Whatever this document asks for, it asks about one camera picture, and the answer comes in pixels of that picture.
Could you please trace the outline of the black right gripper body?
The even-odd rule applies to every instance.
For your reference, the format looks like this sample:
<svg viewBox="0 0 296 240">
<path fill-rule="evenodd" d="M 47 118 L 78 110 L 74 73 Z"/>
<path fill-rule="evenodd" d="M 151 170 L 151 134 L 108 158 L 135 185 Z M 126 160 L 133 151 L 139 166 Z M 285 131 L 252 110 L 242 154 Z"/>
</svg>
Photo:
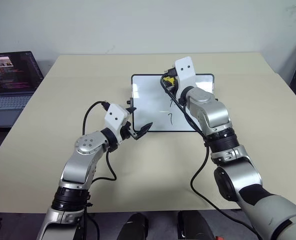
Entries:
<svg viewBox="0 0 296 240">
<path fill-rule="evenodd" d="M 174 78 L 176 79 L 176 77 L 178 76 L 177 70 L 175 67 L 172 67 L 170 69 L 167 70 L 168 71 L 168 77 L 165 77 L 166 79 L 171 79 Z"/>
</svg>

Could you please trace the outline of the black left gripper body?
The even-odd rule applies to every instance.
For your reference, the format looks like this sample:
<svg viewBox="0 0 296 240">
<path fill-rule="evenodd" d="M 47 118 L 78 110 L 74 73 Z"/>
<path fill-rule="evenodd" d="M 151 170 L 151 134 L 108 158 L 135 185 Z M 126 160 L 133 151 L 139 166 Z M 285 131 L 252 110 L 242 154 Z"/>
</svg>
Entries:
<svg viewBox="0 0 296 240">
<path fill-rule="evenodd" d="M 130 137 L 135 140 L 138 139 L 138 134 L 133 130 L 132 124 L 129 121 L 127 121 L 126 124 L 121 127 L 120 136 L 122 140 L 129 139 Z"/>
</svg>

